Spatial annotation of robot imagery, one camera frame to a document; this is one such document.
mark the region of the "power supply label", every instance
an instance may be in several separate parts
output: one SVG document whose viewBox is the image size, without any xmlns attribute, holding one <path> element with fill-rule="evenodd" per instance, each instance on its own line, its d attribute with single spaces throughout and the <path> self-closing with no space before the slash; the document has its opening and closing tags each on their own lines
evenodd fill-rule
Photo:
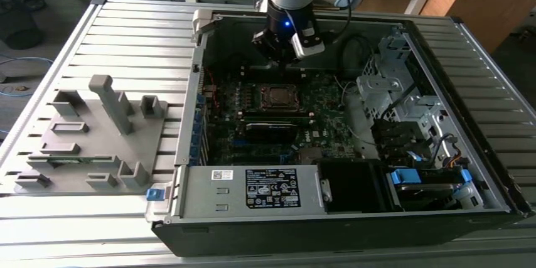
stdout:
<svg viewBox="0 0 536 268">
<path fill-rule="evenodd" d="M 245 194 L 249 208 L 299 207 L 295 169 L 246 169 Z"/>
</svg>

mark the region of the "floor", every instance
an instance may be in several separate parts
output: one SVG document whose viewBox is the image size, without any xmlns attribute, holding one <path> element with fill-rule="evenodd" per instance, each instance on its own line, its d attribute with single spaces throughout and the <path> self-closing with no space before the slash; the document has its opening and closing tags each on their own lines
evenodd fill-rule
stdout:
<svg viewBox="0 0 536 268">
<path fill-rule="evenodd" d="M 69 33 L 83 13 L 90 0 L 45 0 L 47 7 L 34 12 L 37 26 L 45 33 L 41 45 L 23 51 L 10 50 L 0 42 L 0 55 L 39 56 L 53 59 L 61 50 Z M 211 3 L 251 4 L 253 0 L 201 0 Z M 536 106 L 536 38 L 529 38 L 519 44 L 515 38 L 507 38 L 493 54 L 494 60 L 502 67 L 514 85 L 525 95 L 529 103 Z M 17 89 L 27 87 L 23 92 L 31 92 L 47 70 L 43 62 L 17 61 L 1 66 L 1 72 L 9 76 L 6 83 L 0 84 L 0 92 L 21 93 Z M 6 97 L 0 95 L 0 139 L 2 131 L 9 131 L 29 97 Z"/>
</svg>

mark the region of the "metal panel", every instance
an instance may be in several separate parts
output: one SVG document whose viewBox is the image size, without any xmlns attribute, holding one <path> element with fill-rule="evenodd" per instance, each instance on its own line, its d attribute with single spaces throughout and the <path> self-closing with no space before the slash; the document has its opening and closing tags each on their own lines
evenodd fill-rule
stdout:
<svg viewBox="0 0 536 268">
<path fill-rule="evenodd" d="M 115 67 L 115 66 L 90 66 L 75 65 L 62 73 L 63 77 L 89 78 L 93 75 L 109 75 L 111 78 L 146 78 L 165 80 L 186 80 L 190 74 L 187 69 L 170 68 L 142 68 L 142 67 Z"/>
<path fill-rule="evenodd" d="M 110 9 L 103 9 L 99 11 L 98 17 L 121 18 L 121 20 L 125 20 L 126 18 L 135 18 L 135 19 L 191 21 L 193 14 L 191 13 L 154 13 L 154 12 L 139 12 L 139 11 L 114 11 Z"/>
<path fill-rule="evenodd" d="M 185 38 L 154 38 L 133 36 L 102 36 L 87 35 L 83 38 L 83 44 L 95 45 L 145 45 L 145 46 L 177 46 L 194 47 L 190 39 Z"/>
<path fill-rule="evenodd" d="M 121 11 L 149 11 L 169 13 L 193 13 L 197 8 L 181 6 L 179 4 L 137 4 L 137 3 L 113 3 L 107 2 L 102 9 L 118 9 Z"/>
<path fill-rule="evenodd" d="M 117 35 L 117 36 L 151 36 L 151 37 L 177 37 L 190 38 L 191 31 L 187 29 L 162 29 L 162 28 L 127 28 L 119 26 L 91 26 L 90 35 Z"/>
<path fill-rule="evenodd" d="M 127 26 L 133 28 L 191 28 L 191 16 L 187 21 L 147 20 L 147 19 L 123 19 L 123 18 L 97 18 L 94 25 L 101 26 Z"/>
<path fill-rule="evenodd" d="M 159 58 L 147 56 L 99 56 L 75 55 L 70 61 L 71 65 L 99 65 L 99 66 L 131 66 L 131 67 L 191 67 L 190 58 Z"/>
<path fill-rule="evenodd" d="M 177 47 L 79 45 L 75 53 L 81 55 L 166 56 L 167 58 L 190 58 L 193 49 Z"/>
</svg>

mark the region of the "aluminum workbench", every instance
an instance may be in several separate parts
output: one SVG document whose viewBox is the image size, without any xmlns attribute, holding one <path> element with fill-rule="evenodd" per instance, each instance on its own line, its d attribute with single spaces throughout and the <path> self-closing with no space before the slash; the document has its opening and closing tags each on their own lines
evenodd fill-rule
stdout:
<svg viewBox="0 0 536 268">
<path fill-rule="evenodd" d="M 54 109 L 54 90 L 86 87 L 95 73 L 114 78 L 129 100 L 157 95 L 170 107 L 165 117 L 153 180 L 171 178 L 185 83 L 191 65 L 191 16 L 198 8 L 245 11 L 246 6 L 106 0 L 94 2 L 75 26 L 53 66 L 0 147 L 0 174 L 23 169 Z M 391 18 L 386 14 L 362 14 Z M 418 27 L 503 166 L 536 203 L 536 115 L 485 54 L 465 25 L 449 18 L 395 15 Z M 378 261 L 374 265 L 450 267 L 521 265 L 536 260 L 534 219 L 499 230 L 474 232 L 418 248 L 321 252 L 254 257 L 178 258 L 145 221 L 145 197 L 133 195 L 11 196 L 0 185 L 0 267 L 170 267 L 174 265 L 294 265 Z"/>
</svg>

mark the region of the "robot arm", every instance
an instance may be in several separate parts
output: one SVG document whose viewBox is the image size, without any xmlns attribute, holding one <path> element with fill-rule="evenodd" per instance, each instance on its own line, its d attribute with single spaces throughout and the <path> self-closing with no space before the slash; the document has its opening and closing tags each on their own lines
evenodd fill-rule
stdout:
<svg viewBox="0 0 536 268">
<path fill-rule="evenodd" d="M 266 0 L 266 24 L 253 36 L 253 44 L 279 69 L 306 56 L 321 53 L 331 39 L 315 23 L 313 0 Z M 354 8 L 361 0 L 323 0 Z"/>
</svg>

